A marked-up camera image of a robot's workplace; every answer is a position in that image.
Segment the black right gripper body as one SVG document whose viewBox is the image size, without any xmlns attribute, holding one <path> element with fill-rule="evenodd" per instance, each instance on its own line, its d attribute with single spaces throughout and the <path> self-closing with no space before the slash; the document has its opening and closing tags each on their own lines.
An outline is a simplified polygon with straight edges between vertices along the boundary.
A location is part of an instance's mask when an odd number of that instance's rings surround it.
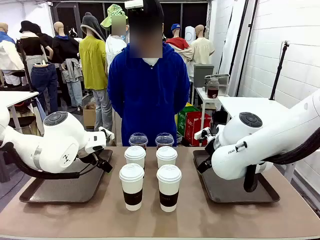
<svg viewBox="0 0 320 240">
<path fill-rule="evenodd" d="M 206 160 L 211 160 L 213 153 L 215 152 L 215 138 L 212 138 L 207 142 L 207 145 L 205 146 L 205 151 L 208 154 L 208 157 Z"/>
</svg>

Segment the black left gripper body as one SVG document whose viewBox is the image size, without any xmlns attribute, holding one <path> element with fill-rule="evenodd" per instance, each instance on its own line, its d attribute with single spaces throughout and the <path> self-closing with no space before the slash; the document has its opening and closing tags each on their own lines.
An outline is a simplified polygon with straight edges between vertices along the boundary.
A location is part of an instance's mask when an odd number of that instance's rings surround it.
<svg viewBox="0 0 320 240">
<path fill-rule="evenodd" d="M 100 164 L 104 162 L 102 158 L 104 156 L 104 153 L 105 150 L 99 150 L 93 153 L 79 152 L 77 154 L 77 157 L 85 164 L 95 165 L 96 163 Z"/>
</svg>

